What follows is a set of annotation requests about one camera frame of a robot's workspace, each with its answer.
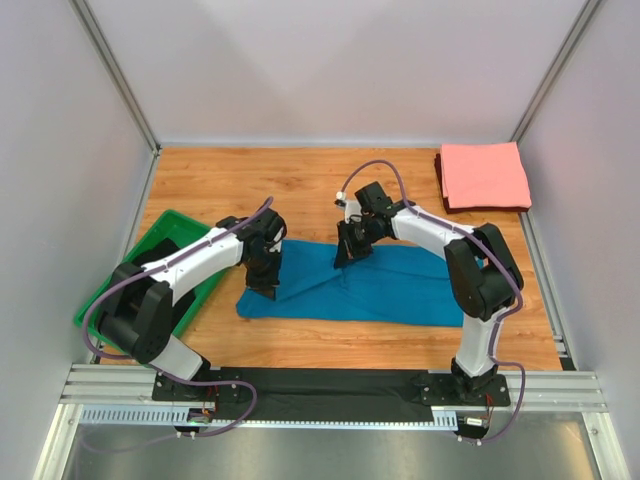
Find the blue t shirt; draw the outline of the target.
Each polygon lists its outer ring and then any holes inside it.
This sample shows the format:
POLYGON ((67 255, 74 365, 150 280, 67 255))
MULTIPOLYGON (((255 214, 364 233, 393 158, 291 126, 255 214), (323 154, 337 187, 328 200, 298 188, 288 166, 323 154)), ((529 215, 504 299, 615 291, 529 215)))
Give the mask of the blue t shirt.
POLYGON ((238 315, 462 326, 463 311, 437 255, 415 246, 376 245, 371 256, 335 269, 335 254, 330 244, 284 241, 276 297, 247 289, 236 304, 238 315))

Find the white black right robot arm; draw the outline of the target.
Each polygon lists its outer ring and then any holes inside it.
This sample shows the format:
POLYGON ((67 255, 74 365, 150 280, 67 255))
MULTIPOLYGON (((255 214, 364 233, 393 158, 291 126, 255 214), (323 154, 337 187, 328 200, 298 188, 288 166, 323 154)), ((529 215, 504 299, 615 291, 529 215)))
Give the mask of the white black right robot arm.
POLYGON ((373 245, 385 238, 409 242, 445 261, 463 312, 451 373, 466 392, 489 384, 498 370, 495 350, 502 323, 523 306, 523 277, 499 228, 490 223, 465 226, 429 214, 407 199, 395 202, 377 182, 358 190, 353 200, 337 192, 335 205, 344 211, 337 224, 336 268, 369 257, 373 245))

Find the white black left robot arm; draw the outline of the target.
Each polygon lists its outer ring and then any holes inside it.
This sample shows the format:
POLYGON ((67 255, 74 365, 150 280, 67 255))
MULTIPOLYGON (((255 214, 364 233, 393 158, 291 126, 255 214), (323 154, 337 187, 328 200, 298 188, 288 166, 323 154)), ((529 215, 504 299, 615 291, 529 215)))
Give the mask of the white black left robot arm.
POLYGON ((109 288, 90 307, 95 328, 125 356, 187 385, 210 379, 210 363, 174 335, 178 302, 211 276, 246 268, 246 287, 276 297, 282 264, 284 219, 265 208, 251 217, 227 217, 206 235, 159 260, 119 265, 109 288))

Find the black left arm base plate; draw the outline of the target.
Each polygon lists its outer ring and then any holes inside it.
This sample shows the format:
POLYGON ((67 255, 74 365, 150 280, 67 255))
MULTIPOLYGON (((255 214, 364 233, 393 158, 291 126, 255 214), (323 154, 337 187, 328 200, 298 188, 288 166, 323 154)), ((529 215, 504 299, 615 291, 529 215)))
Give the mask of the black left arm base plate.
MULTIPOLYGON (((220 379, 219 371, 201 369, 194 375, 192 381, 212 382, 220 379)), ((214 391, 213 386, 186 385, 157 374, 151 398, 154 401, 208 401, 213 398, 214 391)))

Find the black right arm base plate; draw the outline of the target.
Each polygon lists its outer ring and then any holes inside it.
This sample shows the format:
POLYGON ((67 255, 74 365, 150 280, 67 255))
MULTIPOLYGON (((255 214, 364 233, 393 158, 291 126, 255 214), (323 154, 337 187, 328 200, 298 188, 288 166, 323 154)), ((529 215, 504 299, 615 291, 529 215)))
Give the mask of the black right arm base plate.
POLYGON ((428 406, 511 405, 505 376, 492 371, 470 378, 462 374, 421 372, 411 383, 418 388, 421 402, 428 406))

